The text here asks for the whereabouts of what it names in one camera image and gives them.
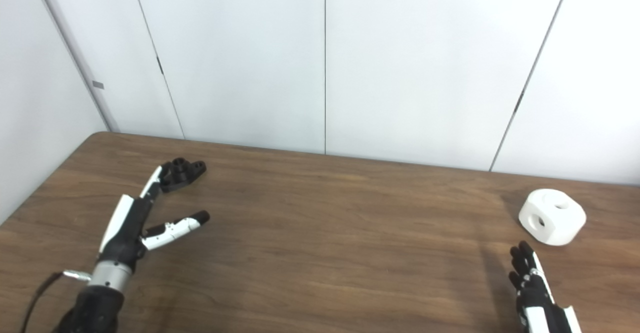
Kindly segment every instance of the wooden table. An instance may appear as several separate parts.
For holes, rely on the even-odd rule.
[[[98,133],[0,226],[0,332],[51,272],[91,272],[119,196],[178,156],[208,172],[160,197],[149,225],[211,221],[138,264],[122,333],[519,333],[507,273],[523,239],[585,333],[640,329],[640,188]],[[517,223],[537,188],[585,208],[570,245]],[[48,333],[81,287],[53,285],[29,332]]]

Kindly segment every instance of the robotic hand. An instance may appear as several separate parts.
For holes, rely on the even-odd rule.
[[[573,306],[560,308],[554,301],[538,256],[527,242],[511,248],[515,271],[509,280],[516,288],[516,310],[525,333],[582,333]]]
[[[78,294],[73,309],[55,327],[55,333],[115,333],[124,290],[136,271],[137,261],[147,251],[173,242],[210,218],[208,212],[201,210],[144,230],[153,203],[161,191],[171,192],[190,185],[205,171],[201,161],[189,163],[176,158],[157,167],[139,197],[122,195],[102,238],[93,274],[69,270],[57,273],[88,283]],[[22,331],[30,312],[31,309],[27,311]]]

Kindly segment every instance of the white wall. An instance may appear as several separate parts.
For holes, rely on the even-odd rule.
[[[140,0],[187,139],[324,152],[324,0]]]
[[[42,0],[0,0],[0,27],[4,222],[83,140],[105,130],[105,124]]]
[[[183,138],[138,0],[47,1],[112,130]]]
[[[488,170],[559,0],[326,0],[326,150]]]
[[[564,0],[494,171],[640,185],[640,0]]]

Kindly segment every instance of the silver cylinder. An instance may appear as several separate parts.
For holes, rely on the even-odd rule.
[[[109,287],[122,293],[132,273],[131,268],[125,264],[103,260],[96,264],[88,285]]]

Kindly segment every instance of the black cable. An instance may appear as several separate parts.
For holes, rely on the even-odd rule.
[[[36,302],[41,297],[41,295],[47,290],[52,283],[58,280],[62,276],[62,272],[59,271],[57,273],[52,273],[42,284],[36,289],[35,294],[31,298],[29,305],[27,306],[27,311],[24,315],[24,320],[22,321],[22,328],[20,328],[19,333],[25,333],[27,331],[27,323],[29,323],[29,318],[32,316],[32,312],[36,306]]]

